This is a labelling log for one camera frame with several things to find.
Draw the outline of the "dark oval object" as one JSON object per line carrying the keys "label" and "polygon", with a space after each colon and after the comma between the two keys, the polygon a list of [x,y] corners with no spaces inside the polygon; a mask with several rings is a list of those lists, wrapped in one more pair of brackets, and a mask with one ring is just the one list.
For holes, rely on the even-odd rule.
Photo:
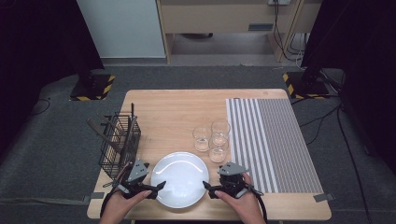
{"label": "dark oval object", "polygon": [[181,34],[183,37],[188,39],[207,39],[213,36],[213,33],[208,34]]}

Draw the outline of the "white plate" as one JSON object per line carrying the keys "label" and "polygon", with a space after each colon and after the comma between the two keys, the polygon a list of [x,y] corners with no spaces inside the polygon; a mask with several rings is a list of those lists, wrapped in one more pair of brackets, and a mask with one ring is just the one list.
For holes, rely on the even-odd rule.
{"label": "white plate", "polygon": [[157,201],[162,205],[181,209],[194,205],[205,194],[203,182],[209,181],[205,163],[190,152],[166,155],[152,170],[150,184],[157,186],[165,181],[158,192]]}

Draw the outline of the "person's left hand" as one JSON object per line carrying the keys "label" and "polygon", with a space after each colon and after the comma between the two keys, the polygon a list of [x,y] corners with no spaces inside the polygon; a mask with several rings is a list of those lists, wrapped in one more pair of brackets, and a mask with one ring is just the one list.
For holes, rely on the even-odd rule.
{"label": "person's left hand", "polygon": [[130,199],[125,199],[122,193],[115,191],[107,201],[105,210],[100,217],[99,224],[120,224],[126,215],[140,202],[145,200],[151,191],[145,190]]}

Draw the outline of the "black yellow striped stand base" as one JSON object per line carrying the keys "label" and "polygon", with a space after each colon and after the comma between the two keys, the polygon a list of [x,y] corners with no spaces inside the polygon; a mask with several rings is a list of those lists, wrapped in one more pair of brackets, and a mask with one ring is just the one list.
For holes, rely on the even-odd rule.
{"label": "black yellow striped stand base", "polygon": [[322,81],[310,80],[304,72],[287,72],[282,77],[292,99],[324,99],[329,96]]}
{"label": "black yellow striped stand base", "polygon": [[108,74],[78,76],[78,82],[71,91],[71,101],[104,100],[113,84],[115,77]]}

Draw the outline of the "black curtain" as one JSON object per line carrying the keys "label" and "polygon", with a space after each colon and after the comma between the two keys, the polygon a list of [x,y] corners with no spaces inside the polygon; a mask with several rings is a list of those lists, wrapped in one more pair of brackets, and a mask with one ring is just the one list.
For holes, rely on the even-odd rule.
{"label": "black curtain", "polygon": [[44,86],[103,67],[77,0],[0,0],[0,158]]}
{"label": "black curtain", "polygon": [[396,175],[396,0],[323,0],[303,66],[345,72],[350,117]]}

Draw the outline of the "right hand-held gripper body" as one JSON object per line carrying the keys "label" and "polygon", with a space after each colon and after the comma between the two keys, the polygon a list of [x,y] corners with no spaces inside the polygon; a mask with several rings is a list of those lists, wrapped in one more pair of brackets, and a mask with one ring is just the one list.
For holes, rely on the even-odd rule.
{"label": "right hand-held gripper body", "polygon": [[222,191],[239,199],[248,192],[249,183],[245,178],[248,170],[234,162],[227,162],[218,170],[220,185],[214,191]]}

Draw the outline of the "clear drinking glass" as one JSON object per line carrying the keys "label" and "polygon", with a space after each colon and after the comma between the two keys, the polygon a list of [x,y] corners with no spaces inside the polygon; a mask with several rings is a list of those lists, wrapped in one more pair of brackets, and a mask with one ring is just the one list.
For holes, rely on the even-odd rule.
{"label": "clear drinking glass", "polygon": [[229,139],[230,124],[226,119],[217,119],[211,124],[212,141],[217,146],[224,145]]}
{"label": "clear drinking glass", "polygon": [[194,147],[196,150],[205,152],[209,150],[209,140],[212,135],[211,129],[207,126],[197,126],[192,131]]}
{"label": "clear drinking glass", "polygon": [[223,162],[227,156],[228,146],[226,139],[212,137],[209,140],[209,159],[216,163]]}

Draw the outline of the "steel fork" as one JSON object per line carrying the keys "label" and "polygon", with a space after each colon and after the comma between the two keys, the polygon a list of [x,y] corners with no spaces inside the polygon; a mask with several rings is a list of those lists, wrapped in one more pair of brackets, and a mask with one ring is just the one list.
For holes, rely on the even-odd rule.
{"label": "steel fork", "polygon": [[98,118],[100,118],[101,120],[103,120],[104,122],[106,122],[107,124],[109,124],[115,130],[117,130],[119,134],[121,134],[121,135],[125,135],[126,134],[126,132],[122,128],[118,127],[115,123],[113,123],[111,121],[111,118],[109,119],[108,117],[103,116],[103,115],[101,115],[99,113],[96,113],[96,116]]}

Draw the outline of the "person's right hand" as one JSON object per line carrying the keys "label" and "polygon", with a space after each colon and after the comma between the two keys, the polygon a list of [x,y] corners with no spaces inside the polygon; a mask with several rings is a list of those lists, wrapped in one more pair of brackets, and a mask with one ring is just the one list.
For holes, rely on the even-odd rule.
{"label": "person's right hand", "polygon": [[239,199],[235,199],[220,190],[216,190],[215,194],[231,206],[244,224],[267,224],[263,218],[258,199],[252,191],[246,192]]}

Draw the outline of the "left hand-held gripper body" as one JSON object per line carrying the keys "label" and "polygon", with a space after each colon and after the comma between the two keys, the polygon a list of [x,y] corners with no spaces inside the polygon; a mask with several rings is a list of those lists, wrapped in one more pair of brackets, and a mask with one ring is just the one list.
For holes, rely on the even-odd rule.
{"label": "left hand-held gripper body", "polygon": [[149,164],[141,160],[130,162],[125,167],[118,185],[125,199],[130,199],[139,192],[147,190],[147,185],[145,185],[143,181],[149,173],[148,167]]}

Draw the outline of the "white panel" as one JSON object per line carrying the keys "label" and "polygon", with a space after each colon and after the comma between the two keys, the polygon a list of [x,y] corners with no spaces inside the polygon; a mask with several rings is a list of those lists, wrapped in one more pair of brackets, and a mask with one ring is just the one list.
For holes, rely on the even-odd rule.
{"label": "white panel", "polygon": [[101,58],[164,58],[156,0],[77,0]]}

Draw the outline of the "wooden desk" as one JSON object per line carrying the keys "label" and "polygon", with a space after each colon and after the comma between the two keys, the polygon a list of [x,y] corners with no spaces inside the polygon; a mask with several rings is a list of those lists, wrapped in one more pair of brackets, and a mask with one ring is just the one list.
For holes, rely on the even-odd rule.
{"label": "wooden desk", "polygon": [[278,62],[286,59],[295,34],[311,32],[323,0],[156,0],[167,59],[176,34],[266,32]]}

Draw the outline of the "black wire basket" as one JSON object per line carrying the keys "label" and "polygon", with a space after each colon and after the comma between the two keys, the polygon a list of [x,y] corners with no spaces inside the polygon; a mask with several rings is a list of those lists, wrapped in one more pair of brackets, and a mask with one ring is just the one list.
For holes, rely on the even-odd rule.
{"label": "black wire basket", "polygon": [[105,137],[101,148],[99,165],[105,173],[115,179],[130,161],[134,161],[139,145],[141,131],[131,104],[129,113],[100,115],[99,136]]}

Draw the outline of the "striped placemat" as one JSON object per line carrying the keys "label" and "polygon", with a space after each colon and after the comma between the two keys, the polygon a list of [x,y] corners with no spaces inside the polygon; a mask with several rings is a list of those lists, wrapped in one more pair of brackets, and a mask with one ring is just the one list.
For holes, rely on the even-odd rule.
{"label": "striped placemat", "polygon": [[232,161],[249,169],[256,189],[323,191],[289,100],[234,98],[226,108]]}

